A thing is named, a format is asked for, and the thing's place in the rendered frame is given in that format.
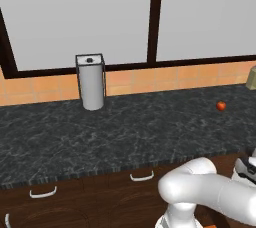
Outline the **pale green box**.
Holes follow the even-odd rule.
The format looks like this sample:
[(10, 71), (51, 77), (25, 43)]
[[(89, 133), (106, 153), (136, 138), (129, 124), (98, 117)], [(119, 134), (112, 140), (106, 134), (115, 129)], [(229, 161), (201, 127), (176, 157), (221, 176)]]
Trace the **pale green box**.
[(246, 87), (249, 90), (256, 90), (256, 66), (252, 67), (249, 72)]

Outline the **dark wooden cupboard door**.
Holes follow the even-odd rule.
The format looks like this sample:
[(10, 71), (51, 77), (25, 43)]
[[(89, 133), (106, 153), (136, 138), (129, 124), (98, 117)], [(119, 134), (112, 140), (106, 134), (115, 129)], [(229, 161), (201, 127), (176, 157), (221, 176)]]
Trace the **dark wooden cupboard door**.
[(9, 213), (11, 228), (101, 228), (94, 207), (76, 205), (30, 205), (1, 210), (1, 222)]
[(119, 201), (109, 212), (109, 228), (155, 228), (167, 204), (159, 196), (134, 195)]

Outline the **dark framed window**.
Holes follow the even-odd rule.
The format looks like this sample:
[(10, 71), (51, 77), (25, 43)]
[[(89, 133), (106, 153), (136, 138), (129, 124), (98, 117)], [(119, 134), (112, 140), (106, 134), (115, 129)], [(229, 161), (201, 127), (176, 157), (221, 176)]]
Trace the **dark framed window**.
[[(148, 25), (147, 61), (144, 63), (129, 63), (107, 65), (106, 71), (126, 71), (137, 69), (152, 69), (164, 67), (193, 66), (206, 64), (223, 64), (231, 62), (256, 61), (256, 54), (244, 56), (212, 57), (177, 61), (156, 61), (160, 11), (162, 0), (150, 0), (150, 15)], [(9, 36), (5, 26), (2, 10), (0, 9), (0, 67), (5, 79), (32, 78), (44, 76), (60, 76), (76, 73), (76, 68), (58, 68), (19, 71), (12, 52)]]

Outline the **white paper towel roll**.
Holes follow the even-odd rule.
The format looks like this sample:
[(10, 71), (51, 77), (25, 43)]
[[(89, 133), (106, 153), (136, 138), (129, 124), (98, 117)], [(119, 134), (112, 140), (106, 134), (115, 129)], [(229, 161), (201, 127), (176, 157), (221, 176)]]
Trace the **white paper towel roll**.
[(83, 107), (90, 111), (102, 108), (104, 104), (102, 66), (82, 66), (79, 72)]

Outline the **dark wooden drawer front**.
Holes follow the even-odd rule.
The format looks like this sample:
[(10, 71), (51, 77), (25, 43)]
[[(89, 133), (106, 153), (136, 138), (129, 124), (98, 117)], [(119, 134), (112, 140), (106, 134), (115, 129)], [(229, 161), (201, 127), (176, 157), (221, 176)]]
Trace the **dark wooden drawer front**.
[[(74, 200), (83, 198), (93, 199), (105, 183), (106, 176), (107, 174), (83, 176), (46, 184), (23, 186), (7, 190), (0, 189), (0, 209), (40, 204), (50, 206), (58, 204), (67, 205)], [(29, 196), (30, 190), (32, 190), (33, 194), (42, 194), (52, 191), (55, 186), (57, 186), (57, 192), (51, 197), (32, 199)]]
[[(158, 193), (158, 181), (172, 169), (172, 165), (160, 165), (156, 167), (139, 168), (136, 170), (113, 172), (106, 176), (105, 188), (110, 190), (109, 196), (114, 200), (115, 204), (122, 199), (130, 198), (134, 195), (142, 196), (144, 194), (148, 194), (160, 197)], [(151, 180), (133, 182), (130, 179), (130, 174), (134, 177), (144, 177), (149, 176), (152, 170), (154, 171), (155, 176)]]

